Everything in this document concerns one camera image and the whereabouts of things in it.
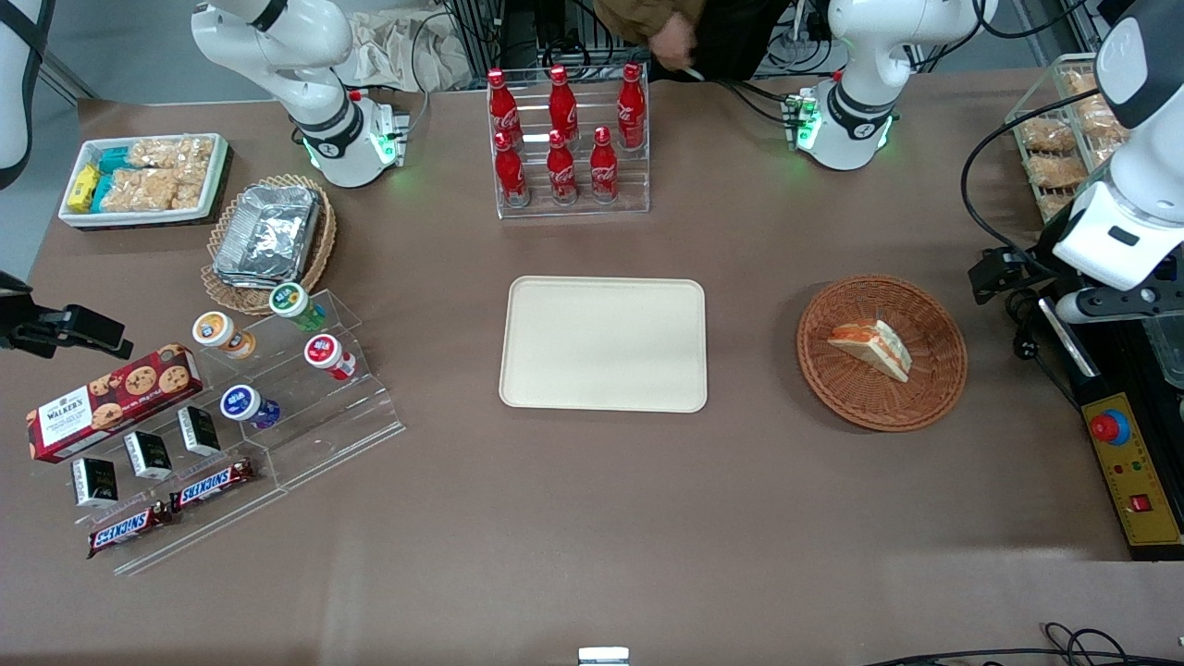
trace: white plastic tray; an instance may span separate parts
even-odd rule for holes
[[[500,393],[519,408],[699,411],[707,404],[703,288],[691,280],[519,277]]]
[[[180,141],[186,136],[201,136],[213,141],[213,153],[210,155],[210,168],[206,171],[206,180],[201,184],[201,197],[198,199],[195,209],[178,209],[173,211],[144,211],[126,213],[76,213],[66,207],[66,198],[73,187],[75,179],[82,173],[86,162],[97,162],[103,151],[108,148],[131,147],[141,139],[169,139]],[[65,191],[62,194],[62,204],[58,206],[58,217],[70,226],[77,229],[111,229],[120,226],[150,226],[154,224],[176,224],[191,219],[201,219],[210,214],[214,205],[214,197],[218,193],[218,184],[221,180],[223,167],[226,165],[226,140],[220,134],[162,134],[159,136],[128,136],[123,139],[95,139],[86,141],[78,151],[75,167],[70,172],[70,180],[66,181]]]

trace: red bottle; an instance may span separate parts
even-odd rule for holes
[[[564,135],[567,146],[574,147],[580,140],[580,126],[575,119],[575,95],[567,85],[567,69],[564,65],[551,68],[551,127]]]
[[[497,68],[489,70],[489,115],[494,117],[494,132],[504,132],[515,148],[522,146],[517,102],[506,89],[506,75]]]
[[[526,186],[522,158],[511,151],[514,143],[504,132],[494,134],[494,147],[497,148],[494,167],[497,171],[497,181],[502,184],[502,199],[510,207],[525,207],[530,203],[530,190]]]
[[[598,204],[617,200],[617,153],[612,152],[612,135],[607,127],[596,128],[596,148],[592,148],[592,198]]]
[[[572,152],[567,149],[567,141],[562,133],[552,129],[551,152],[547,153],[547,171],[551,172],[551,196],[560,206],[570,206],[575,203],[575,160]]]
[[[645,92],[641,81],[642,65],[625,63],[625,84],[617,97],[617,119],[620,121],[620,145],[626,151],[645,145]]]

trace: round wicker tray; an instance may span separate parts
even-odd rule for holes
[[[328,194],[324,193],[323,187],[303,175],[272,175],[264,178],[255,185],[275,185],[278,187],[301,185],[315,190],[321,194],[321,214],[316,223],[316,238],[313,239],[313,246],[308,252],[308,262],[304,264],[304,277],[300,281],[301,287],[313,293],[313,287],[316,286],[316,282],[321,278],[321,274],[324,273],[324,267],[329,263],[329,255],[333,252],[333,242],[337,236],[337,217],[333,212],[333,204],[329,203]],[[243,193],[239,192],[238,197],[234,197],[234,200],[226,206],[226,210],[218,218],[214,230],[210,233],[210,242],[206,244],[206,248],[210,250],[211,260],[218,254],[218,248],[221,246],[223,238],[226,236],[226,228],[230,224],[230,219],[234,216],[234,210],[238,207],[238,201],[242,197]],[[210,294],[210,297],[214,302],[225,308],[257,316],[271,314],[271,307],[268,305],[268,297],[271,295],[270,289],[231,287],[218,280],[218,276],[214,275],[213,264],[201,269],[201,282],[206,287],[206,294]]]
[[[913,357],[901,383],[830,346],[839,325],[879,318]],[[941,303],[888,275],[834,282],[806,306],[798,325],[798,363],[818,398],[839,416],[883,431],[916,430],[953,409],[966,385],[966,345]]]

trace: jar with green lid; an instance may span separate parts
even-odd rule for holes
[[[291,321],[305,333],[318,331],[324,324],[324,308],[313,302],[308,292],[296,282],[284,282],[271,290],[268,300],[271,312]]]

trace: red emergency stop button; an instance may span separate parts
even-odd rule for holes
[[[1131,511],[1135,513],[1151,511],[1151,498],[1147,495],[1131,495]]]
[[[1117,409],[1107,409],[1089,420],[1089,434],[1099,440],[1120,447],[1131,438],[1131,423]]]

